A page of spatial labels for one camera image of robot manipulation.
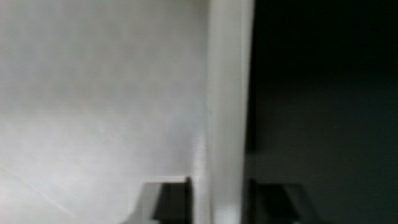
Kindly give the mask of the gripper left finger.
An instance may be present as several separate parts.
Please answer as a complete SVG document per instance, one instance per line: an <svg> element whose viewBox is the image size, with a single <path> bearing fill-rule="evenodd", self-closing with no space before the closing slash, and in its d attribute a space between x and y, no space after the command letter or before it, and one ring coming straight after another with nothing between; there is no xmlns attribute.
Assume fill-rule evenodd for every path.
<svg viewBox="0 0 398 224"><path fill-rule="evenodd" d="M192 179L147 182L133 212L120 224L193 224Z"/></svg>

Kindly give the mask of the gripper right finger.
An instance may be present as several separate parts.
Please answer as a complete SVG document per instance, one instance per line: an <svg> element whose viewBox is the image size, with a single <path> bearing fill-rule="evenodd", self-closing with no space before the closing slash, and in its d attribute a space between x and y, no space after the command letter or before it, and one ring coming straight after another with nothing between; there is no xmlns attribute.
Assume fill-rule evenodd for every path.
<svg viewBox="0 0 398 224"><path fill-rule="evenodd" d="M314 224L314 210L300 184L248 181L247 224Z"/></svg>

